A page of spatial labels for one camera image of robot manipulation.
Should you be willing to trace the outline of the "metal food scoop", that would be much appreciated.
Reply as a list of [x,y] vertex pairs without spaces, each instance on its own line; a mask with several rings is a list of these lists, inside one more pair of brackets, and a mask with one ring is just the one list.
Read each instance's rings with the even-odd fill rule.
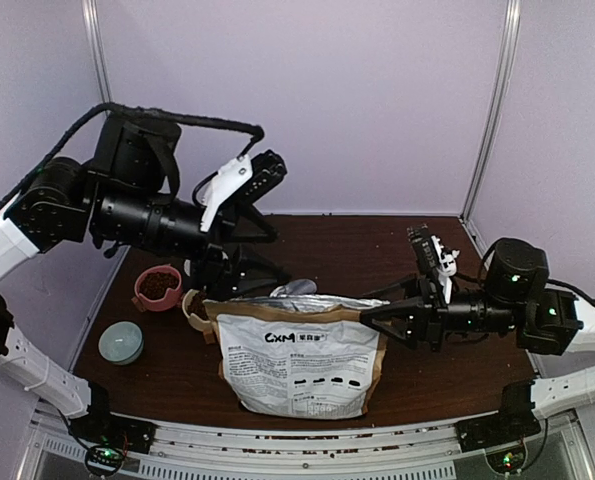
[[271,291],[270,297],[311,295],[317,292],[317,284],[311,279],[295,279]]

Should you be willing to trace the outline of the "pet food bag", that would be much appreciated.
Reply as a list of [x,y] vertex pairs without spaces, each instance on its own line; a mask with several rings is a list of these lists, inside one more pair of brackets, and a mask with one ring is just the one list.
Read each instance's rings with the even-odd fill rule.
[[282,295],[204,308],[220,346],[220,376],[241,405],[310,420],[361,417],[382,374],[387,339],[360,321],[377,299]]

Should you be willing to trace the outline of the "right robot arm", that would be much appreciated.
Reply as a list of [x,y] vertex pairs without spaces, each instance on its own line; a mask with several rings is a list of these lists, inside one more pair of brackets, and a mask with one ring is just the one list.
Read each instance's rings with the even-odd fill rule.
[[595,299],[551,278],[544,250],[516,238],[500,238],[486,252],[476,276],[456,280],[458,251],[421,228],[409,242],[418,272],[386,287],[400,300],[364,310],[363,325],[409,349],[434,352],[451,336],[477,343],[514,335],[519,349],[542,356],[595,352]]

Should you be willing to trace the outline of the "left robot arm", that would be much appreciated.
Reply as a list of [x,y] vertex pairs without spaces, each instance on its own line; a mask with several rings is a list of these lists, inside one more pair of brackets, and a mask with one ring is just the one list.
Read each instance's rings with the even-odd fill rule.
[[[79,163],[55,146],[0,201],[0,280],[63,241],[85,238],[106,256],[130,246],[186,260],[191,286],[213,300],[287,280],[283,269],[251,250],[277,237],[255,204],[286,176],[278,154],[244,148],[202,180],[189,201],[178,197],[174,152],[184,127],[243,133],[257,143],[264,136],[260,126],[115,103],[95,112],[106,120],[90,160]],[[98,443],[120,436],[107,391],[29,343],[1,295],[0,368]]]

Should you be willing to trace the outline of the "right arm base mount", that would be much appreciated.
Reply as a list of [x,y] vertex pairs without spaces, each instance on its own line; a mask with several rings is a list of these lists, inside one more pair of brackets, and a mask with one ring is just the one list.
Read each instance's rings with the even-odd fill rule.
[[499,409],[460,420],[455,433],[462,453],[485,450],[488,467],[509,478],[526,472],[543,452],[549,422],[540,422],[532,400],[534,380],[515,382],[502,390]]

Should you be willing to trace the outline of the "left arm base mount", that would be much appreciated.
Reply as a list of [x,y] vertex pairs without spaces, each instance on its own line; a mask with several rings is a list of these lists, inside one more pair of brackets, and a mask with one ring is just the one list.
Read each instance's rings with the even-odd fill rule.
[[119,472],[129,452],[150,452],[156,425],[113,414],[106,389],[94,382],[88,387],[90,400],[84,415],[68,420],[68,432],[84,448],[88,472],[106,479]]

